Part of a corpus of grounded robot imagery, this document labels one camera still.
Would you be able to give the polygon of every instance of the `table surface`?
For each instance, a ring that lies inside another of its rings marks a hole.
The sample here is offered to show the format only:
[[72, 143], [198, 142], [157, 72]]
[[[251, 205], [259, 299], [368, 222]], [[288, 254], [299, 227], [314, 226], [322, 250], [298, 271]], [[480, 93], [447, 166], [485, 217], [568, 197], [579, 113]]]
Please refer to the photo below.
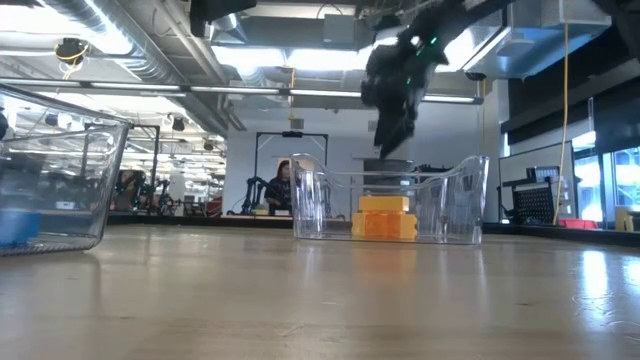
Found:
[[111, 227], [0, 258], [0, 359], [639, 359], [639, 255]]

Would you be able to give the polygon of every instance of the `orange block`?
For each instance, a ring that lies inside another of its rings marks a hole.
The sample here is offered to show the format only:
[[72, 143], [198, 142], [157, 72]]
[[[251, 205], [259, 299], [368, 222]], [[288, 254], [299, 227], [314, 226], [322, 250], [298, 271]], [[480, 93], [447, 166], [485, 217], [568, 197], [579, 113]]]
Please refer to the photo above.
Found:
[[418, 219], [402, 212], [362, 212], [353, 214], [352, 234], [370, 240], [415, 240]]
[[361, 196], [360, 211], [398, 212], [409, 211], [409, 198], [406, 196]]

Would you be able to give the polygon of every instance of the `woman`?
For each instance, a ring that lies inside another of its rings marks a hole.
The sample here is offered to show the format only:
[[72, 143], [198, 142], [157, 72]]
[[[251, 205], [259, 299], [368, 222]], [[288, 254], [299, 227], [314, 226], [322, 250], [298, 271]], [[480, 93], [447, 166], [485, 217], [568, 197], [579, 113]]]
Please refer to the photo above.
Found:
[[278, 165], [278, 174], [269, 181], [269, 187], [264, 198], [269, 204], [269, 215], [275, 215], [276, 210], [286, 210], [291, 213], [291, 182], [289, 180], [289, 161]]

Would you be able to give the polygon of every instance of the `clear plastic bin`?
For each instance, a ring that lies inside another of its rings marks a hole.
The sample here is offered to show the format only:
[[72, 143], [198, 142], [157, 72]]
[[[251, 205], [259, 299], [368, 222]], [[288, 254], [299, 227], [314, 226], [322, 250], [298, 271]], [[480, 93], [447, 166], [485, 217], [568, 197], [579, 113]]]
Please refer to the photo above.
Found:
[[[470, 157], [446, 173], [333, 172], [309, 155], [293, 155], [294, 235], [480, 244], [488, 165], [487, 157]], [[371, 199], [391, 205], [382, 212], [361, 211], [381, 210]], [[415, 236], [406, 236], [411, 229]]]
[[120, 124], [0, 142], [0, 256], [96, 246], [127, 133]]

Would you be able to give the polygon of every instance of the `blue object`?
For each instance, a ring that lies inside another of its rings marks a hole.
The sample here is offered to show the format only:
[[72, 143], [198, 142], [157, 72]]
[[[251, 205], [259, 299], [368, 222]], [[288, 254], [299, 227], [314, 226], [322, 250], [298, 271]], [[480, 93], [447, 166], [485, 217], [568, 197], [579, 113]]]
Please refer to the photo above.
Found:
[[0, 247], [24, 246], [40, 233], [40, 213], [0, 210]]

